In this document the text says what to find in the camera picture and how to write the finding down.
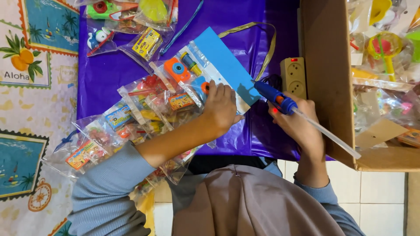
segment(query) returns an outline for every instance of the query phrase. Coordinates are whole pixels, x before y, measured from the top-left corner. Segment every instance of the blue ribbon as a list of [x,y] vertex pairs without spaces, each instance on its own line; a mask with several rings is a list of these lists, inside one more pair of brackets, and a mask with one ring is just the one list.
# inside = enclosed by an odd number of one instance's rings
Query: blue ribbon
[[75,135],[77,133],[77,130],[71,132],[67,138],[63,138],[61,139],[61,143],[55,148],[54,152],[56,152],[57,150],[59,150],[62,146],[64,146],[64,144],[69,143],[69,142],[73,142],[73,140],[71,139],[71,137],[73,135]]
[[201,9],[201,6],[203,6],[204,0],[200,0],[200,4],[198,5],[197,9],[195,9],[194,14],[191,16],[190,20],[182,27],[182,29],[176,33],[176,35],[172,38],[171,42],[166,45],[165,49],[160,52],[160,55],[165,54],[165,52],[172,46],[172,44],[175,42],[175,40],[184,32],[184,30],[188,27],[188,25],[191,23],[191,21],[194,19],[194,17],[197,15],[198,11]]

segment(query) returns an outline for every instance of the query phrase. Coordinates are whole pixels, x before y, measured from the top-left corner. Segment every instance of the gold ribbon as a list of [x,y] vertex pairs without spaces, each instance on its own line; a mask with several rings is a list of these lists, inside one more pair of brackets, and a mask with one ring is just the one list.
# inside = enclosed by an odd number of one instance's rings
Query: gold ribbon
[[274,27],[274,25],[269,24],[269,23],[264,23],[264,22],[251,22],[251,23],[248,23],[248,24],[245,24],[245,25],[235,27],[233,29],[226,30],[225,32],[221,32],[218,35],[219,38],[223,38],[230,33],[235,33],[235,32],[250,28],[250,27],[252,27],[254,25],[258,25],[258,24],[266,24],[266,25],[272,26],[274,28],[274,35],[273,35],[273,38],[271,39],[270,49],[268,50],[268,53],[265,56],[264,62],[262,63],[261,70],[258,73],[257,77],[255,78],[255,81],[260,80],[261,76],[263,75],[263,73],[265,71],[265,68],[267,67],[268,63],[270,62],[271,58],[273,57],[274,49],[276,48],[276,35],[277,35],[276,28]]

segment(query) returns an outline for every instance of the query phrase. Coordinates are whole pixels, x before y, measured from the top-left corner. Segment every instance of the brown hijab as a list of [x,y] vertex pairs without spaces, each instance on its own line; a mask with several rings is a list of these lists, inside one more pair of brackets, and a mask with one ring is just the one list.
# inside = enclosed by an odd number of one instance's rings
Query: brown hijab
[[229,165],[197,185],[190,206],[175,214],[174,236],[344,236],[304,190],[268,171]]

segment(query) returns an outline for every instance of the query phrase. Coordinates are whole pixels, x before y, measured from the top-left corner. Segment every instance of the person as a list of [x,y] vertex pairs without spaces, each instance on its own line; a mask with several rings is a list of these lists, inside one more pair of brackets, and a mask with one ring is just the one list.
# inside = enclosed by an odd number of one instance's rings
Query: person
[[[310,118],[315,104],[286,93]],[[269,113],[302,149],[294,184],[276,161],[260,157],[194,157],[178,185],[171,183],[172,235],[364,235],[339,207],[325,164],[322,134],[298,115]],[[128,194],[171,158],[225,134],[244,117],[234,91],[210,82],[204,112],[179,128],[134,146],[131,142],[76,182],[70,234],[145,236],[145,215]],[[173,140],[183,138],[174,144]]]

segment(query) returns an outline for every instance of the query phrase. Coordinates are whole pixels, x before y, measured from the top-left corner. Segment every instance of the light blue sleeve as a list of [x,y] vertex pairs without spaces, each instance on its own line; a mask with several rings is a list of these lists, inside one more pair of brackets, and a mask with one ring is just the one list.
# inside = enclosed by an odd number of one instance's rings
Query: light blue sleeve
[[131,142],[109,159],[86,171],[73,193],[70,234],[77,236],[146,236],[146,216],[128,194],[156,169]]
[[353,217],[338,205],[338,199],[331,183],[323,188],[316,189],[299,183],[295,178],[294,184],[315,198],[333,217],[346,236],[365,236]]

